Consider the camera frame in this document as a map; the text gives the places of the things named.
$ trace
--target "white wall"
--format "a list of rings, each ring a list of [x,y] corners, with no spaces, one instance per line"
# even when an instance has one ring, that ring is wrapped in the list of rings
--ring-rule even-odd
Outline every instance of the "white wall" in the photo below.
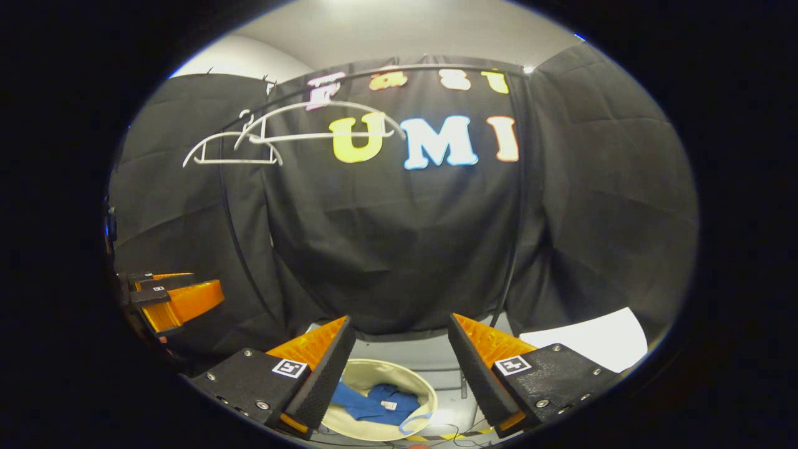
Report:
[[[574,31],[508,0],[294,0],[234,34],[269,42],[316,70],[422,54],[538,66],[582,43]]]
[[[269,81],[288,81],[313,70],[297,59],[254,39],[226,36],[210,44],[171,77],[189,74],[231,74]]]

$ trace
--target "curtain rod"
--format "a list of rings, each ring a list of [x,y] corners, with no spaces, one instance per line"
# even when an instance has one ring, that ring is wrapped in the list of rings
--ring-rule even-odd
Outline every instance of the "curtain rod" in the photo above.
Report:
[[[309,85],[307,87],[303,87],[301,89],[297,89],[294,92],[286,93],[285,95],[281,96],[280,98],[276,98],[273,101],[268,101],[265,105],[261,105],[261,106],[255,108],[255,109],[253,109],[251,112],[252,113],[261,113],[265,108],[267,108],[269,106],[272,106],[272,105],[275,105],[277,103],[283,102],[283,101],[285,101],[285,100],[287,100],[287,99],[289,99],[291,97],[294,97],[296,95],[299,95],[301,93],[310,92],[313,89],[318,89],[319,87],[321,87],[323,85],[328,85],[328,84],[332,84],[332,83],[335,83],[335,82],[347,81],[347,80],[350,80],[350,79],[355,79],[355,78],[360,78],[360,77],[367,77],[367,76],[373,75],[373,74],[387,74],[387,73],[390,73],[390,72],[403,72],[403,71],[413,71],[413,70],[435,70],[435,69],[438,69],[438,70],[440,70],[440,69],[472,70],[472,71],[479,70],[479,71],[486,71],[486,72],[502,73],[505,77],[507,77],[508,75],[512,75],[512,76],[515,76],[515,77],[527,77],[528,76],[527,74],[524,74],[523,72],[511,72],[509,70],[497,70],[497,69],[495,69],[493,67],[468,66],[468,65],[463,65],[463,64],[412,64],[412,65],[407,65],[407,66],[390,66],[388,69],[383,67],[383,68],[374,69],[374,70],[363,70],[361,72],[355,72],[353,74],[346,75],[346,76],[340,77],[340,78],[336,78],[336,79],[331,80],[331,81],[322,82],[322,83],[319,83],[318,85]],[[241,119],[238,118],[238,119],[236,119],[234,121],[231,121],[229,124],[225,125],[221,129],[224,130],[224,129],[230,128],[231,126],[235,125],[235,123],[237,123],[238,121],[241,121]]]

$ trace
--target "orange letter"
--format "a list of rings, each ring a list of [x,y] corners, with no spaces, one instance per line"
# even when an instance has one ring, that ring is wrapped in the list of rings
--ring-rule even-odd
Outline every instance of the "orange letter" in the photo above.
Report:
[[[504,162],[518,161],[518,141],[516,134],[512,132],[512,126],[516,121],[510,117],[494,116],[488,117],[486,122],[493,127],[496,141],[499,143],[496,159]]]
[[[382,67],[383,69],[390,69],[392,66]],[[369,83],[369,89],[371,90],[383,90],[388,89],[389,87],[398,87],[400,85],[405,85],[407,82],[407,77],[400,71],[400,72],[388,72],[387,74],[374,74],[371,75],[371,82]]]

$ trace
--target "blue cloth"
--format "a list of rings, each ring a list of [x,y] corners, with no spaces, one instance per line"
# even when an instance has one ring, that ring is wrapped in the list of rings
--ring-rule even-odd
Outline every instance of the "blue cloth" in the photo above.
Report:
[[[381,404],[382,401],[396,403],[396,410],[388,410]],[[393,426],[404,423],[421,406],[416,395],[403,393],[396,385],[388,383],[375,385],[366,397],[347,387],[343,382],[338,382],[338,388],[335,389],[330,402],[344,407],[357,421]]]

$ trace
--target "floor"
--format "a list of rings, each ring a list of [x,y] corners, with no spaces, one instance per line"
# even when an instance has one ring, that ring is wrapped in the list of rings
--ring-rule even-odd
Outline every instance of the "floor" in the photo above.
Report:
[[[490,324],[491,318],[489,316],[482,323]],[[308,332],[315,328],[318,326],[310,326]],[[500,315],[496,329],[512,334],[505,314]],[[465,378],[462,377],[448,336],[388,343],[369,343],[357,340],[350,358],[384,360],[401,365],[421,375],[435,388],[438,396],[438,408],[433,413],[428,426],[417,434],[429,441],[419,441],[411,437],[411,440],[402,439],[391,443],[369,443],[334,434],[329,429],[322,427],[310,441],[313,446],[332,447],[328,444],[342,444],[358,447],[408,447],[412,444],[423,443],[430,447],[437,445],[441,446],[440,449],[448,449],[448,447],[456,446],[451,440],[453,435],[466,431],[484,431],[486,433],[460,437],[457,439],[459,446],[477,447],[501,440],[494,431],[490,430],[490,425],[484,421],[484,416],[474,400],[474,395],[465,382]]]

